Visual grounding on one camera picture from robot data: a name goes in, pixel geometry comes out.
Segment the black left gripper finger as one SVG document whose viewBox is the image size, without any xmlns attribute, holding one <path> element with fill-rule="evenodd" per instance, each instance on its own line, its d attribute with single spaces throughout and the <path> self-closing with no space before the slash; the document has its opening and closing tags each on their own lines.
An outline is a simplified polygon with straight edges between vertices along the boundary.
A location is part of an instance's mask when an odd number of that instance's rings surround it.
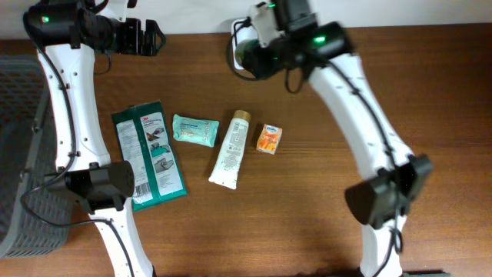
<svg viewBox="0 0 492 277">
<path fill-rule="evenodd" d="M 144 56 L 156 56 L 166 44 L 164 35 L 146 35 L 144 43 Z"/>
<path fill-rule="evenodd" d="M 145 36 L 146 37 L 161 37 L 163 33 L 155 20 L 145 20 Z"/>
</svg>

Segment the orange small juice carton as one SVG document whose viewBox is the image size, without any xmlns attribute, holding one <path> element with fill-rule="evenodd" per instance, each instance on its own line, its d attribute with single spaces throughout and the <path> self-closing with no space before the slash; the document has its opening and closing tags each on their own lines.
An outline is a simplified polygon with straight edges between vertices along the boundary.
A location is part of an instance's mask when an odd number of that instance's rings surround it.
<svg viewBox="0 0 492 277">
<path fill-rule="evenodd" d="M 282 128 L 264 124 L 261 130 L 261 134 L 258 137 L 256 149 L 259 152 L 274 155 L 278 149 L 282 134 Z"/>
</svg>

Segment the green 3M cloth package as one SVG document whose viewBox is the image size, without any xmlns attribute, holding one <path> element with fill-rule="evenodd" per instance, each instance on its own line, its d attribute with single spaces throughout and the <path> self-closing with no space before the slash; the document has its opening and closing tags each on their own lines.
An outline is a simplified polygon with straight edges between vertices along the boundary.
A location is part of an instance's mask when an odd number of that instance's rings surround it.
<svg viewBox="0 0 492 277">
<path fill-rule="evenodd" d="M 133 210 L 139 212 L 186 196 L 161 103 L 132 106 L 111 118 L 121 156 L 130 162 L 134 173 Z"/>
</svg>

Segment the teal wet wipes pack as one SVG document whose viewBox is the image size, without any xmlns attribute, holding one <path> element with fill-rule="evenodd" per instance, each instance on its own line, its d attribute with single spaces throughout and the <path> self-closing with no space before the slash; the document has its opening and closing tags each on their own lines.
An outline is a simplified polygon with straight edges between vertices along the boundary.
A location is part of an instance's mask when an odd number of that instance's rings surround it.
<svg viewBox="0 0 492 277">
<path fill-rule="evenodd" d="M 214 148 L 220 122 L 207 119 L 195 119 L 174 114 L 173 138 L 179 142 Z"/>
</svg>

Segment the white tube gold cap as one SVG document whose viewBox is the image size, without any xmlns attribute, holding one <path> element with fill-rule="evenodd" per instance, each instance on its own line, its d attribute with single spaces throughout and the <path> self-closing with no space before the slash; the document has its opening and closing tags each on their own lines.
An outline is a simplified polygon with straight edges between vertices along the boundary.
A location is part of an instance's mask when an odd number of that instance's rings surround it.
<svg viewBox="0 0 492 277">
<path fill-rule="evenodd" d="M 244 156 L 250 120 L 251 114 L 249 112 L 243 110 L 234 112 L 221 144 L 218 159 L 208 178 L 209 182 L 229 189 L 237 188 L 238 173 Z"/>
</svg>

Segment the green lid glass jar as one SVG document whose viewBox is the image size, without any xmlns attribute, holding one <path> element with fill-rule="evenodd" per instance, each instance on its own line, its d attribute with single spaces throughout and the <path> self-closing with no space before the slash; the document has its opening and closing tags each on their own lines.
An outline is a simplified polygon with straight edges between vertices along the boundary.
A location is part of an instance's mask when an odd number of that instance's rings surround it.
<svg viewBox="0 0 492 277">
<path fill-rule="evenodd" d="M 242 63 L 244 60 L 244 54 L 246 51 L 246 48 L 248 47 L 248 44 L 251 42 L 251 40 L 244 40 L 238 43 L 235 47 L 234 50 L 234 60 L 238 64 L 238 68 L 242 68 Z"/>
</svg>

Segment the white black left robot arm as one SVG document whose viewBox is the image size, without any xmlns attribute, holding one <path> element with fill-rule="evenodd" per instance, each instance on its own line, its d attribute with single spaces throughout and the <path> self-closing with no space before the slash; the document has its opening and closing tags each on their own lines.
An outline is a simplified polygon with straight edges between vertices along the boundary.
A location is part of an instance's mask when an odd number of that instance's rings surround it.
<svg viewBox="0 0 492 277">
<path fill-rule="evenodd" d="M 55 172 L 41 191 L 81 206 L 101 234 L 116 276 L 153 276 L 133 217 L 129 162 L 113 162 L 95 98 L 97 53 L 154 56 L 166 42 L 155 21 L 130 18 L 135 0 L 40 1 L 22 21 L 48 82 L 55 120 Z"/>
</svg>

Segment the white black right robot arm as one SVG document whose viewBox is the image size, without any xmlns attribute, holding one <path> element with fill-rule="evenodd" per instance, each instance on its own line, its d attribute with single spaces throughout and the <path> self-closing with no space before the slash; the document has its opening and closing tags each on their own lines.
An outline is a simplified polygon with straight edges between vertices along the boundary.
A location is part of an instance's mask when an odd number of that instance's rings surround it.
<svg viewBox="0 0 492 277">
<path fill-rule="evenodd" d="M 269 1 L 252 5 L 244 26 L 256 36 L 237 44 L 236 62 L 258 80 L 300 69 L 349 144 L 361 181 L 344 197 L 361 224 L 360 275 L 403 275 L 402 229 L 432 173 L 430 159 L 415 155 L 389 123 L 340 23 L 321 24 L 306 1 Z"/>
</svg>

